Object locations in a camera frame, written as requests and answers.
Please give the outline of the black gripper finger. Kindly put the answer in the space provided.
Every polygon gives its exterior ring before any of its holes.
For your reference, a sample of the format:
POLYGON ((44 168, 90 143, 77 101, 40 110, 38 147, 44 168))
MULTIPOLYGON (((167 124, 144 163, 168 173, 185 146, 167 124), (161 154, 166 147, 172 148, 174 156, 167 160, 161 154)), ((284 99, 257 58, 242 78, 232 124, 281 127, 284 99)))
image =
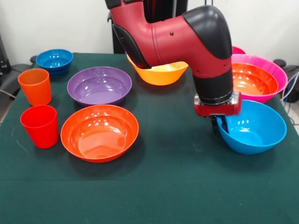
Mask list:
POLYGON ((211 115, 210 119, 211 119, 211 122, 212 122, 212 128, 213 128, 213 132, 214 132, 215 136, 219 136, 217 116, 216 115, 211 115))
POLYGON ((222 128, 223 130, 229 134, 229 129, 228 129, 228 123, 227 123, 227 118, 226 118, 226 115, 220 115, 220 119, 222 121, 222 128))

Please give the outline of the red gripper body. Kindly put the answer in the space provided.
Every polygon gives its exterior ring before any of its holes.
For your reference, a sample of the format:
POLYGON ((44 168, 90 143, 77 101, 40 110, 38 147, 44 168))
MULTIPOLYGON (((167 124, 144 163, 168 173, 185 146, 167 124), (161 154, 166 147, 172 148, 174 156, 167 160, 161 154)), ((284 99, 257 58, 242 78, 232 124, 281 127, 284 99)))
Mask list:
POLYGON ((193 102, 196 114, 202 117, 210 117, 212 115, 239 115, 242 110, 242 95, 240 92, 233 92, 229 101, 223 104, 203 104, 197 93, 194 96, 193 102))

